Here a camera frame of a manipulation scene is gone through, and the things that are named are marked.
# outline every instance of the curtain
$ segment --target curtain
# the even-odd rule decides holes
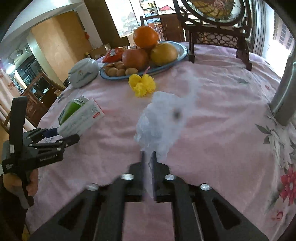
[[[12,82],[9,75],[0,60],[0,120],[5,121],[8,113],[10,112],[12,99],[19,97],[20,92],[17,90],[16,86]],[[24,131],[29,131],[35,127],[25,120]]]

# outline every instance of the carved wooden frame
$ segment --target carved wooden frame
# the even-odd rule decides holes
[[[197,13],[186,0],[181,1],[184,7],[200,20],[198,22],[189,18],[188,12],[179,6],[177,0],[173,0],[178,20],[181,26],[189,32],[189,61],[194,63],[195,60],[194,44],[211,44],[236,48],[236,57],[243,61],[247,70],[252,70],[252,63],[249,62],[250,52],[245,40],[251,32],[251,24],[248,19],[252,18],[252,15],[248,0],[239,0],[241,11],[234,20],[229,22],[210,20]]]

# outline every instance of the table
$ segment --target table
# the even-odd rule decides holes
[[[268,111],[280,78],[261,57],[251,54],[250,72],[234,53],[231,48],[196,45],[195,64],[183,61],[154,76],[158,91],[178,96],[188,91],[187,81],[199,86],[192,117],[165,163],[187,183],[210,184],[270,240],[277,240],[296,213],[291,182],[296,177],[295,161],[289,157],[293,151],[289,138],[296,143],[296,131],[291,124],[276,125]],[[66,103],[79,95],[94,98],[105,117],[66,149],[63,161],[40,168],[35,205],[27,213],[31,231],[87,183],[108,184],[139,161],[140,147],[133,136],[151,98],[136,98],[127,82],[98,76],[81,89],[69,86],[39,127],[57,127]],[[272,145],[264,144],[267,140]],[[128,203],[123,240],[172,241],[171,216],[170,204]]]

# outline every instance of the floor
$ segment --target floor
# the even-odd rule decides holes
[[[7,132],[0,126],[0,157],[2,156],[3,142],[9,139]]]

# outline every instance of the snack bag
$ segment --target snack bag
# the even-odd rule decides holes
[[[124,52],[124,49],[122,48],[115,48],[115,49],[108,50],[102,62],[113,63],[113,62],[121,61],[123,52]]]

